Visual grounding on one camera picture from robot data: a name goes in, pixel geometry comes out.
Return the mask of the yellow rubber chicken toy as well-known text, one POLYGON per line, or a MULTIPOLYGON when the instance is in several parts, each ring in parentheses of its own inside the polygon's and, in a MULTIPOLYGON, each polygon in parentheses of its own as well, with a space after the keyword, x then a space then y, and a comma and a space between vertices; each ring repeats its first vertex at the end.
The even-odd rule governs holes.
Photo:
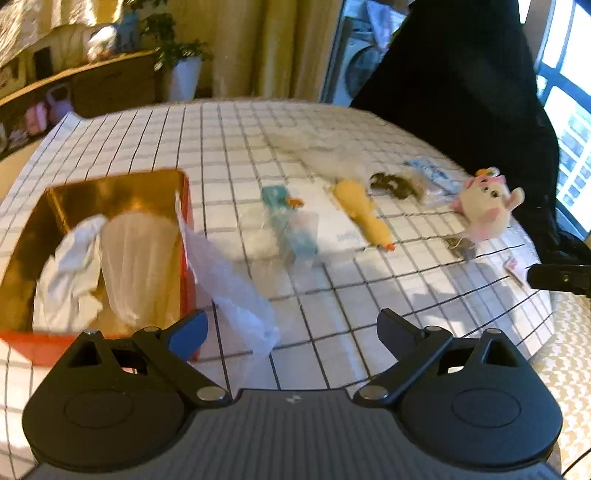
POLYGON ((335 184, 332 193, 342 210, 356 223, 370 245, 387 251, 396 249, 390 228, 376 216, 377 206, 367 195, 362 184, 352 179, 343 179, 335 184))

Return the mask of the teal white tissue pack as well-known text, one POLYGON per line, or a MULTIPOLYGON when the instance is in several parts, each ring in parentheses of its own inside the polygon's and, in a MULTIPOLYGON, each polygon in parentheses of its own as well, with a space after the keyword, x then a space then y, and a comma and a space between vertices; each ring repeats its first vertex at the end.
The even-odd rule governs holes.
POLYGON ((346 261, 369 247, 359 227, 321 185, 264 186, 262 199, 280 255, 287 263, 346 261))

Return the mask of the clear plastic bag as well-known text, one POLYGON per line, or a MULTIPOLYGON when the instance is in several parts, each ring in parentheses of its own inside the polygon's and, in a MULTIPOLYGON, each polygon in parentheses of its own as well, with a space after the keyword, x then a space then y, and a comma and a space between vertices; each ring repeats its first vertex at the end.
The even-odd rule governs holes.
POLYGON ((235 273, 233 264, 211 241, 186 223, 178 192, 175 194, 175 213, 186 264, 195 286, 221 308, 230 327, 249 351, 259 357, 267 356, 280 340, 273 305, 252 282, 235 273))

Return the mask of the cotton swab bag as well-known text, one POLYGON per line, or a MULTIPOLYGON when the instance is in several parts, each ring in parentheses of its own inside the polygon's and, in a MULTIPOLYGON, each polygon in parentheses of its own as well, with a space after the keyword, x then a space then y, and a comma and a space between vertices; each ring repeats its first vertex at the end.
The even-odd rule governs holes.
POLYGON ((423 173, 407 169, 402 174, 414 192, 415 198, 424 206, 436 206, 446 200, 444 190, 428 179, 423 173))

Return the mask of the blue white wet wipe pack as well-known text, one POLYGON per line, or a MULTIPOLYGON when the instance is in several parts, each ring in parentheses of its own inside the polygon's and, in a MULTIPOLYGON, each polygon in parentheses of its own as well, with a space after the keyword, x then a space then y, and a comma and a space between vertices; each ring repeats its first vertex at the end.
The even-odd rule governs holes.
POLYGON ((410 159, 405 164, 449 194, 459 194, 462 189, 462 183, 459 180, 451 177, 427 157, 410 159))

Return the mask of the pink white plush toy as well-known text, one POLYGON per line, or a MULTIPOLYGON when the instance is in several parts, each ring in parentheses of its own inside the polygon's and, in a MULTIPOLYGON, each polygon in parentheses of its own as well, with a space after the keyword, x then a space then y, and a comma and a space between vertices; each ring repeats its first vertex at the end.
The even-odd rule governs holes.
POLYGON ((465 237, 479 243, 502 235, 524 199, 522 188, 510 191, 505 176, 490 167, 478 170, 465 182, 452 206, 468 222, 465 237))

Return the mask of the red gold metal tin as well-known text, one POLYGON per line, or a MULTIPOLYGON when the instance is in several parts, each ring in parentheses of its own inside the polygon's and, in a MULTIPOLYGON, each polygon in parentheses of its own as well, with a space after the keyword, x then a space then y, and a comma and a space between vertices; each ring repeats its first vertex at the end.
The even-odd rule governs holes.
POLYGON ((187 175, 139 172, 47 188, 1 283, 1 339, 51 367, 85 329, 167 328, 197 307, 179 223, 187 175))

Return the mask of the white mesh gauze cloth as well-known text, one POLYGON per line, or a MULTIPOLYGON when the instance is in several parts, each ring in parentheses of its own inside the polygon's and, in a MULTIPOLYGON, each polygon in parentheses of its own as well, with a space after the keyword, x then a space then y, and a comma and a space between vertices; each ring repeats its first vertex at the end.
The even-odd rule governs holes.
POLYGON ((363 150, 337 131, 290 127, 271 130, 266 136, 274 149, 292 155, 329 181, 363 183, 372 174, 363 150))

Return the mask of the pyramid tea bag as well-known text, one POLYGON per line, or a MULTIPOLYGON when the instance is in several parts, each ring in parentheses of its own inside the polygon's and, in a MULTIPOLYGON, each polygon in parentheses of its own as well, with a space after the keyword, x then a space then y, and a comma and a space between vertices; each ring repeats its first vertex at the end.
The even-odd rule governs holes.
POLYGON ((444 241, 454 257, 466 262, 470 262, 475 259, 477 254, 477 245, 470 238, 458 235, 450 235, 445 237, 444 241))

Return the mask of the yellow curtain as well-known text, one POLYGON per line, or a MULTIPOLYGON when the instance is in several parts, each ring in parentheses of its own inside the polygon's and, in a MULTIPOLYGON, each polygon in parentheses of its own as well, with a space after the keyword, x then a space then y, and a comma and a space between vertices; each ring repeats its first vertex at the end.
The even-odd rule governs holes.
POLYGON ((170 1, 181 41, 207 43, 197 98, 318 102, 341 18, 335 0, 170 1))

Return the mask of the white lace hanging cloth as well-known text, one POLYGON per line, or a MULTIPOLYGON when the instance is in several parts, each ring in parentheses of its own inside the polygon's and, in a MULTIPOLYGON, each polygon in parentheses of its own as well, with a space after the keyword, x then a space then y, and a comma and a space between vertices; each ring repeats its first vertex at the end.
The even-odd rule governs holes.
POLYGON ((116 22, 122 10, 116 0, 11 0, 1 2, 1 65, 47 36, 74 24, 116 22))

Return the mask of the white towel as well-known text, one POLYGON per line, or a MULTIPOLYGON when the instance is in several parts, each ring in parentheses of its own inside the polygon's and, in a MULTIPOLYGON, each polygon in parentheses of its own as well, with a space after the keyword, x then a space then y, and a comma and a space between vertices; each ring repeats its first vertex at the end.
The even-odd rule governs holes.
POLYGON ((102 311, 93 292, 101 273, 102 215, 80 222, 45 262, 36 283, 32 328, 41 333, 73 333, 87 327, 102 311))

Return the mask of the potted green plant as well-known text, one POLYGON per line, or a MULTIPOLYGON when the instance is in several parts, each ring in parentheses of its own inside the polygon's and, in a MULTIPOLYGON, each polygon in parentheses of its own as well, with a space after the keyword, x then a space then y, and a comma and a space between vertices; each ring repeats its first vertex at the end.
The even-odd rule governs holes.
POLYGON ((211 50, 207 42, 177 38, 176 21, 168 4, 169 1, 123 1, 121 20, 130 20, 132 35, 142 47, 154 51, 161 100, 188 102, 194 99, 201 66, 211 59, 211 50))

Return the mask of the dark green scrunchie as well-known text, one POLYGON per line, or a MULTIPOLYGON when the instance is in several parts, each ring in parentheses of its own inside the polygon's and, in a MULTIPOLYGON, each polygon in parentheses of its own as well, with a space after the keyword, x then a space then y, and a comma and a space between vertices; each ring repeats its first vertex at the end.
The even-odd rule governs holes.
POLYGON ((370 187, 387 191, 391 196, 400 200, 407 199, 416 193, 414 186, 406 178, 384 172, 370 176, 370 187))

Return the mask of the black draped cloth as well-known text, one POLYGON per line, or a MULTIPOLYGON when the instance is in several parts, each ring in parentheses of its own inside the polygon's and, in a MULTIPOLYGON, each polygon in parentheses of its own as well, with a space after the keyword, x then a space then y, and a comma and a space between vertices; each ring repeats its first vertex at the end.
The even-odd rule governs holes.
POLYGON ((497 167, 525 201, 514 213, 548 264, 590 249, 556 218, 560 150, 537 97, 515 1, 415 1, 351 103, 424 140, 467 173, 497 167))

